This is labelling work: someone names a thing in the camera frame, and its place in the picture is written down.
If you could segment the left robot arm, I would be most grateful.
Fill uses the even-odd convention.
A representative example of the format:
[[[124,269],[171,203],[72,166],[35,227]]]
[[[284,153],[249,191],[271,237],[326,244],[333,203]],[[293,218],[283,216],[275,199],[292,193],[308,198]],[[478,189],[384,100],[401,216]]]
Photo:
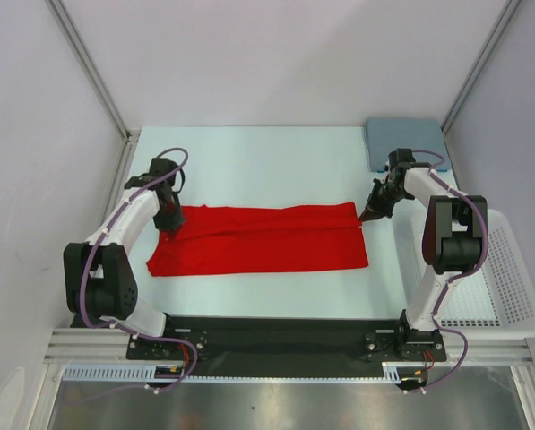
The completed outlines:
[[[152,222],[159,232],[173,233],[184,220],[177,192],[125,191],[96,232],[64,249],[69,310],[79,315],[87,328],[119,328],[146,336],[148,349],[157,357],[172,356],[178,336],[165,328],[165,313],[139,297],[129,254],[147,224]]]

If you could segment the red t shirt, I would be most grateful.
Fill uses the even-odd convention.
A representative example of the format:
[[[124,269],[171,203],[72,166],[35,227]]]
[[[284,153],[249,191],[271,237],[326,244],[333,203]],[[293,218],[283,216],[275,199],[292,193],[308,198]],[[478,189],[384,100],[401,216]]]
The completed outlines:
[[[158,242],[153,277],[365,269],[354,202],[243,208],[186,206],[177,237]]]

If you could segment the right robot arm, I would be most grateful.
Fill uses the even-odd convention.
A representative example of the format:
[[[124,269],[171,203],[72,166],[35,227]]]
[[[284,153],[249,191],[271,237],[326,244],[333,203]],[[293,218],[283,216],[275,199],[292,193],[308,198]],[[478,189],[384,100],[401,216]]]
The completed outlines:
[[[426,269],[418,294],[402,312],[386,347],[404,359],[414,359],[426,348],[423,334],[433,342],[436,335],[449,333],[459,336],[467,351],[465,335],[442,327],[439,313],[451,288],[477,273],[487,259],[486,200],[457,191],[434,168],[403,163],[383,179],[373,180],[359,220],[391,218],[394,205],[402,200],[417,200],[427,209],[421,242]]]

